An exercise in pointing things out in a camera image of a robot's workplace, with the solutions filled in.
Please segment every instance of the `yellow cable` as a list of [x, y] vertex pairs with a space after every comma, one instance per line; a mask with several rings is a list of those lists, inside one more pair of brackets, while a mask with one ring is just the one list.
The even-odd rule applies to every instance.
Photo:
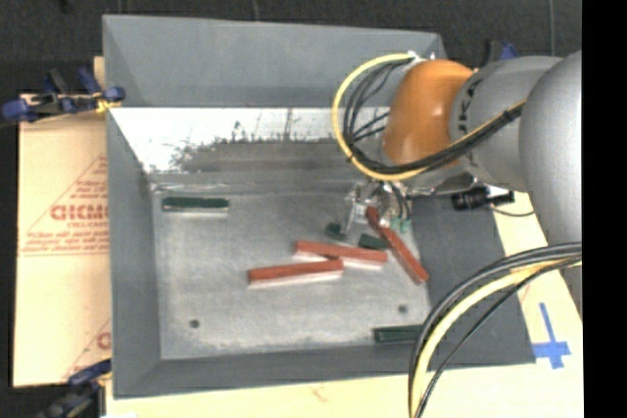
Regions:
[[[550, 261], [543, 261], [541, 263], [534, 264], [534, 265], [528, 265], [524, 268], [521, 268], [520, 270], [517, 270], [515, 272], [512, 272], [509, 275], [506, 275], [505, 277], [502, 277], [489, 284], [486, 284], [485, 286], [478, 289], [471, 295], [468, 295], [461, 302], [456, 304], [451, 310], [449, 310], [449, 312], [442, 319], [440, 319], [436, 327], [433, 329], [431, 335], [425, 342], [424, 348], [420, 351], [420, 357], [418, 358], [418, 363], [415, 368], [413, 388], [411, 391], [410, 408], [413, 409], [413, 413], [411, 414], [411, 416], [415, 414], [415, 411], [417, 409], [417, 404], [416, 404], [416, 409], [414, 409], [413, 397], [415, 395], [418, 395], [418, 402], [422, 398], [422, 395], [424, 391], [426, 390], [427, 385], [429, 383], [427, 381], [427, 368], [429, 366], [429, 361], [431, 360], [431, 357], [433, 356], [433, 352], [435, 351], [436, 347], [442, 341], [442, 338], [444, 338], [444, 336], [449, 331], [449, 329], [451, 329], [451, 326], [453, 326], [453, 324], [462, 315], [464, 315], [472, 306], [481, 302], [483, 299], [489, 297], [490, 295], [493, 295], [494, 293], [496, 293], [497, 291], [503, 288], [519, 284], [520, 282], [530, 277], [537, 271], [545, 267], [555, 265], [555, 263], [556, 263], [555, 260], [550, 260]], [[576, 266], [578, 264], [581, 264], [581, 261], [578, 261], [572, 266]]]
[[[407, 58], [409, 58], [411, 56], [414, 56], [414, 60], [418, 61], [419, 63], [425, 61], [423, 58], [419, 58], [419, 57], [417, 57], [416, 55], [414, 55], [412, 53], [395, 53], [395, 54], [390, 54], [390, 55], [386, 55], [386, 56], [380, 56], [378, 58], [374, 58], [374, 59], [372, 59], [370, 61], [365, 62], [363, 65], [357, 67], [355, 70], [353, 70], [351, 73], [349, 73], [349, 75], [340, 84], [340, 87], [338, 88], [337, 92], [335, 93], [335, 98], [333, 99], [333, 103], [331, 105], [331, 120], [332, 120], [332, 123], [333, 123], [333, 131], [335, 133], [335, 139], [338, 142], [338, 144], [339, 144], [340, 148], [342, 149], [342, 151], [344, 152], [344, 155], [346, 155], [346, 157], [351, 161], [351, 163], [353, 163], [353, 165], [359, 171], [361, 171], [363, 174], [365, 174], [366, 176], [369, 176], [370, 178], [377, 179], [377, 180], [380, 180], [380, 181], [401, 181], [401, 180], [404, 180], [404, 179], [412, 178], [412, 177], [420, 174], [421, 172], [426, 171], [429, 167], [428, 166], [421, 167], [419, 169], [414, 169], [414, 170], [410, 170], [410, 171], [400, 172], [400, 173], [396, 173], [396, 174], [383, 174], [383, 173], [374, 171], [374, 170], [366, 167], [362, 163], [360, 163], [355, 158], [355, 156], [353, 155], [353, 152], [351, 151], [351, 148], [346, 144], [346, 141], [344, 141], [344, 136], [342, 134], [342, 129], [340, 127], [340, 118], [339, 118], [339, 115], [340, 115], [339, 114], [340, 104], [341, 104], [341, 101], [342, 101], [342, 97], [346, 93], [347, 89], [350, 87], [350, 85], [353, 83], [353, 81], [358, 76], [360, 76], [362, 73], [364, 73], [365, 71], [368, 71], [371, 68], [376, 67], [378, 65], [383, 65], [385, 63], [405, 60], [405, 59], [407, 59]], [[522, 100], [522, 101], [516, 103], [515, 105], [509, 107], [508, 109], [506, 109], [506, 113], [511, 112], [513, 109], [515, 109], [516, 107], [522, 105], [523, 103], [525, 103], [525, 100]], [[487, 122], [484, 122], [483, 124], [481, 124], [476, 129], [470, 131], [469, 133], [467, 133], [466, 135], [462, 136], [457, 141], [452, 143], [450, 145], [450, 147], [453, 147], [454, 145], [457, 145], [458, 143], [464, 141], [468, 136], [476, 134], [477, 132], [481, 131], [482, 129], [485, 129], [486, 127], [490, 126], [493, 122], [498, 120], [500, 117], [501, 117], [501, 115], [495, 116], [494, 118], [491, 118]]]

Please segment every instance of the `clamp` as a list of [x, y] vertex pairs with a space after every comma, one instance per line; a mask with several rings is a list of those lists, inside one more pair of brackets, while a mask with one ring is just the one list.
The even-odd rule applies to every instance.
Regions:
[[27, 98], [11, 100], [2, 106], [2, 116], [10, 122], [35, 122], [43, 118], [105, 110], [121, 102], [126, 93], [121, 87], [102, 89], [87, 67], [78, 68], [83, 92], [73, 94], [57, 69], [48, 71], [43, 92]]

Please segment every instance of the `blue clamp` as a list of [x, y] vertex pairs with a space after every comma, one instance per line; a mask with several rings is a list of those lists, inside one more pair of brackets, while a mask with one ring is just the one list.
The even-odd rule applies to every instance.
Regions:
[[55, 400], [45, 410], [36, 413], [33, 418], [77, 417], [94, 401], [103, 398], [103, 387], [97, 379], [111, 370], [111, 359], [105, 359], [73, 374], [68, 379], [68, 385], [72, 390]]
[[83, 93], [72, 94], [57, 69], [48, 71], [43, 92], [29, 100], [11, 100], [2, 106], [2, 116], [9, 122], [35, 122], [50, 116], [77, 114], [95, 110], [102, 102], [118, 103], [126, 97], [121, 87], [103, 90], [87, 67], [78, 68], [78, 79]]

